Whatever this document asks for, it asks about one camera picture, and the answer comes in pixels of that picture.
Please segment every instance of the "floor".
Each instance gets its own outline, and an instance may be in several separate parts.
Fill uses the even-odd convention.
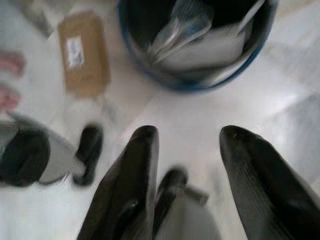
[[[23,51],[28,62],[22,79],[0,74],[22,95],[17,112],[74,145],[89,121],[100,122],[105,133],[92,186],[78,188],[68,178],[50,187],[0,190],[0,239],[76,239],[100,179],[142,125],[159,130],[158,180],[174,165],[187,168],[189,183],[210,194],[207,207],[223,239],[246,239],[220,157],[223,126],[262,135],[320,195],[319,0],[280,0],[271,35],[252,65],[230,84],[195,94],[165,89],[135,68],[115,7],[113,0],[80,1],[69,11],[93,9],[103,17],[111,68],[104,96],[78,100],[64,91],[57,31],[43,38],[9,0],[0,0],[0,48]]]

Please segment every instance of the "small cardboard box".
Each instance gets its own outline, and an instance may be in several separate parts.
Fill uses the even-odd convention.
[[[110,81],[104,26],[93,12],[69,16],[58,26],[65,87],[79,97],[102,94]]]

